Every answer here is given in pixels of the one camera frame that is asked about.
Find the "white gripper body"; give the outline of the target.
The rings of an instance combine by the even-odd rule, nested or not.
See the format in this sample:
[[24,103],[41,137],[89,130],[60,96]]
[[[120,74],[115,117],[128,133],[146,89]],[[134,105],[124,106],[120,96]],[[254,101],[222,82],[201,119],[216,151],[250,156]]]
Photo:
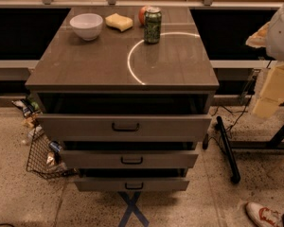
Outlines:
[[284,61],[284,4],[270,21],[266,36],[266,53],[277,61]]

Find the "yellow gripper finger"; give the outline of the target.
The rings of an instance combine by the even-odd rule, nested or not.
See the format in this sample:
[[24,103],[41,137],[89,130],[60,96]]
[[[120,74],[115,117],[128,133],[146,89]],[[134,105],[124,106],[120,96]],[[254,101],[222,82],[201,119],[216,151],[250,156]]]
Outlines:
[[269,22],[263,25],[257,32],[249,36],[245,44],[254,47],[261,48],[266,46],[266,37],[269,28]]
[[284,102],[284,63],[268,70],[266,79],[260,87],[251,114],[261,118],[271,117]]

